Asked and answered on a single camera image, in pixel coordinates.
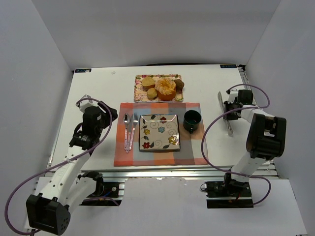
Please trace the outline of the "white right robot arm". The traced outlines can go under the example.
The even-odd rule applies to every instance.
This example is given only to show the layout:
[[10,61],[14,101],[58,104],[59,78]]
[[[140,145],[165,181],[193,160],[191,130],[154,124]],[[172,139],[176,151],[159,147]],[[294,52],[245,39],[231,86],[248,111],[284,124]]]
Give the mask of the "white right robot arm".
[[227,93],[229,94],[228,100],[223,102],[220,98],[219,101],[228,135],[233,135],[230,124],[232,120],[242,118],[251,124],[246,140],[247,152],[231,168],[231,173],[224,175],[225,188],[242,190],[246,187],[250,176],[262,164],[282,156],[287,121],[285,118],[270,115],[254,105],[251,90],[241,89]]

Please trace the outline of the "brown chocolate muffin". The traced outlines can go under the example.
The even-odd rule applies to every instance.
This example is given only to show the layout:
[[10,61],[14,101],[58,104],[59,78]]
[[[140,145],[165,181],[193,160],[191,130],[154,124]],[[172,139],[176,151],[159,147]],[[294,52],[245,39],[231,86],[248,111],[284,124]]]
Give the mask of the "brown chocolate muffin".
[[180,79],[176,79],[176,80],[173,80],[174,83],[176,84],[176,90],[182,90],[185,86],[185,83],[180,80]]

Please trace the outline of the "small yellow muffin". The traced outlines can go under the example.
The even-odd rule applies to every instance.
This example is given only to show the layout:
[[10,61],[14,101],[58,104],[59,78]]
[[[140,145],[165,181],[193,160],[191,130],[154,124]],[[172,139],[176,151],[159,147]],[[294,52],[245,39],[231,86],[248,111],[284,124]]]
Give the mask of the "small yellow muffin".
[[158,92],[155,88],[150,88],[147,90],[147,98],[149,100],[154,100],[158,95]]

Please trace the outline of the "floral serving tray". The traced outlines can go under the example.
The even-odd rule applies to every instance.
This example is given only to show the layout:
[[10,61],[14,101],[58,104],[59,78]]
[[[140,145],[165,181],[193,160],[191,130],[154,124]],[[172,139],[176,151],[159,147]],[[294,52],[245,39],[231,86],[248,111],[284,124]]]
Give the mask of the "floral serving tray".
[[185,83],[179,74],[136,75],[134,102],[181,102]]

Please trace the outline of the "blue label sticker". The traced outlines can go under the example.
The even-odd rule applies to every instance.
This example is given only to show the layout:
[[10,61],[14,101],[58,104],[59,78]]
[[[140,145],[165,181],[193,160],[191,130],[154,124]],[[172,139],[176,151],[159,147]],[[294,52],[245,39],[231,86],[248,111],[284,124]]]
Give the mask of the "blue label sticker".
[[228,69],[228,68],[237,68],[238,66],[235,64],[220,64],[220,68]]
[[80,69],[75,69],[74,73],[90,73],[92,71],[91,68],[80,68]]

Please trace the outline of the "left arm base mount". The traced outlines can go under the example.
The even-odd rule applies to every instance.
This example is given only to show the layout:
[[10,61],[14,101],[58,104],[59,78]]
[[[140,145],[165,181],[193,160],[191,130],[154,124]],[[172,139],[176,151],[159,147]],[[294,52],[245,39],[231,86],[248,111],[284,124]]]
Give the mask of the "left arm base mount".
[[87,172],[79,174],[76,183],[78,183],[82,177],[96,178],[95,191],[81,203],[82,206],[117,207],[121,204],[125,188],[123,182],[107,181],[103,178],[101,173]]

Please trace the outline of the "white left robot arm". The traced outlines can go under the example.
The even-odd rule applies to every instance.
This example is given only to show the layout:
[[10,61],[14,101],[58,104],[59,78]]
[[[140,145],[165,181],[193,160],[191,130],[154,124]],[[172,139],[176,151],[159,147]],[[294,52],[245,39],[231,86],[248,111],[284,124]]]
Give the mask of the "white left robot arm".
[[79,174],[91,157],[105,128],[117,117],[117,110],[102,102],[81,102],[82,122],[74,129],[65,157],[50,181],[36,195],[26,201],[29,226],[62,235],[70,222],[71,214],[88,197],[99,197],[104,191],[103,177],[96,171]]

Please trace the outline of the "square floral plate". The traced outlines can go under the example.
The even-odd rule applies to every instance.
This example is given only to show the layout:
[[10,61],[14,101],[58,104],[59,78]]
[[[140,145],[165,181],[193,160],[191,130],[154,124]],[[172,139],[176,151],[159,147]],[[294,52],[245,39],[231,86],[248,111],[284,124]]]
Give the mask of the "square floral plate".
[[141,115],[138,141],[139,150],[142,152],[180,150],[178,116],[176,114]]

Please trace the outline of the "aluminium table frame rail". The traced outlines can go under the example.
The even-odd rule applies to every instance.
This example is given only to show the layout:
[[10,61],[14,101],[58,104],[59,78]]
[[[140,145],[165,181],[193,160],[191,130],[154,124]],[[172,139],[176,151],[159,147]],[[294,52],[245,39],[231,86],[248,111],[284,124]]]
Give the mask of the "aluminium table frame rail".
[[192,178],[210,179],[221,178],[224,172],[211,168],[210,166],[197,167],[167,167],[167,168],[115,168],[110,170],[99,170],[105,178]]

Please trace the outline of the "blue label sticker right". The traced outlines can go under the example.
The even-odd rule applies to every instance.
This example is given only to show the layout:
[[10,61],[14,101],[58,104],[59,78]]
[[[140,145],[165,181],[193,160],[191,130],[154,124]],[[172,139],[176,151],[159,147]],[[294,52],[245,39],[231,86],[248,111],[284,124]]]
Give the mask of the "blue label sticker right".
[[228,68],[237,68],[238,66],[235,64],[220,64],[220,68],[228,69]]

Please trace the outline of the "checkered orange placemat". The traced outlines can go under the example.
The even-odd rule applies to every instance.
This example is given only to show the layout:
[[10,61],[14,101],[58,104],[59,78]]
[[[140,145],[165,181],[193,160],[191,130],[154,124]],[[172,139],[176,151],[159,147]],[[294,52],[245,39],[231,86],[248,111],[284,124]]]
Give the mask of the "checkered orange placemat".
[[[190,134],[183,127],[184,114],[186,111],[195,110],[201,114],[198,103],[121,103],[117,119],[115,167],[128,166],[172,166],[172,165],[205,165],[204,157],[208,155],[207,145],[202,141],[204,134],[203,122],[200,122],[196,131]],[[139,114],[139,121],[135,129],[132,150],[126,153],[124,150],[125,125],[124,115],[128,113]],[[150,114],[176,114],[179,120],[180,150],[178,151],[149,151],[139,150],[139,124],[141,115]]]

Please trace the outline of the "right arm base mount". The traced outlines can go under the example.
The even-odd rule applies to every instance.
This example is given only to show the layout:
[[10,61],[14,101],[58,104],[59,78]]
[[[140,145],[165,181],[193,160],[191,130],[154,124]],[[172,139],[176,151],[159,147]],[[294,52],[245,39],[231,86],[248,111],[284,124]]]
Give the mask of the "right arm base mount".
[[223,181],[207,181],[200,185],[206,193],[208,209],[253,208],[252,192],[248,182],[244,187],[227,185]]

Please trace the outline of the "dark green mug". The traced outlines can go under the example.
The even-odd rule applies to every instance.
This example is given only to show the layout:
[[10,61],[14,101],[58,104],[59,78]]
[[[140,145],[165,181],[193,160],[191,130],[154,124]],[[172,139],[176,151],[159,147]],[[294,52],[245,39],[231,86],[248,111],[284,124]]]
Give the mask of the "dark green mug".
[[201,122],[201,114],[195,110],[186,111],[184,114],[183,127],[186,131],[192,134],[199,127]]

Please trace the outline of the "blue label sticker left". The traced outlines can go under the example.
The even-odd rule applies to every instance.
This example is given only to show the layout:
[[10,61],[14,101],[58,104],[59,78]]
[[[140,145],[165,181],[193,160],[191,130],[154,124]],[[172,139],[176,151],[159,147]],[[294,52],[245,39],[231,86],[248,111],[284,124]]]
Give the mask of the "blue label sticker left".
[[92,71],[91,68],[80,68],[80,69],[75,69],[74,73],[90,73]]

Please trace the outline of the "large yellow muffin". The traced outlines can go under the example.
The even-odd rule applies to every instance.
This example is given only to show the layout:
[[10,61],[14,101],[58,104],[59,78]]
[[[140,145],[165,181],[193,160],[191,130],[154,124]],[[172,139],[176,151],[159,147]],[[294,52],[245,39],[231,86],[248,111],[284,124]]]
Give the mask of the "large yellow muffin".
[[141,81],[143,89],[151,89],[155,87],[155,80],[152,77],[145,77]]

